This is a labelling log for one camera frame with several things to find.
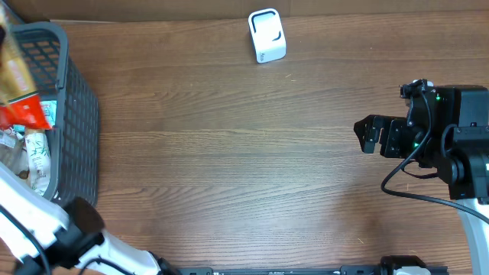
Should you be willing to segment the white bamboo print tube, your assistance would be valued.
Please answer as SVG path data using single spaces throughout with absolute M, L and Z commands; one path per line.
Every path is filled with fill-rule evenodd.
M 47 191 L 50 183 L 50 150 L 44 130 L 27 129 L 25 145 L 28 156 L 31 188 L 40 196 Z

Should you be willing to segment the orange gold pasta package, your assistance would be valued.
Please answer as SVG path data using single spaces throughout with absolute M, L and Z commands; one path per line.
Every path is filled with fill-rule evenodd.
M 35 81 L 1 8 L 1 129 L 23 125 L 49 130 Z

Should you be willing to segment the clear brown snack pouch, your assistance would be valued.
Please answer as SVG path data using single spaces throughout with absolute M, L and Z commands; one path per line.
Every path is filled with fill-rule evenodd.
M 11 130 L 1 131 L 1 162 L 21 180 L 27 182 L 29 166 L 24 139 Z

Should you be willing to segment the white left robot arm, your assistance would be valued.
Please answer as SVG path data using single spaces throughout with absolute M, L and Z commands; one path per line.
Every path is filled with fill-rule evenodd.
M 16 274 L 57 267 L 103 274 L 176 274 L 166 260 L 116 238 L 85 199 L 64 207 L 39 196 L 1 167 L 1 238 L 18 259 Z

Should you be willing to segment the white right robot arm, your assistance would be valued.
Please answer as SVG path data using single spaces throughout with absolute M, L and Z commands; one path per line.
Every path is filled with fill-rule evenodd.
M 483 86 L 434 86 L 418 79 L 400 87 L 406 117 L 368 115 L 354 132 L 361 150 L 401 162 L 381 182 L 386 194 L 457 209 L 475 274 L 488 272 L 488 90 Z M 411 163 L 433 168 L 449 188 L 448 200 L 387 188 Z

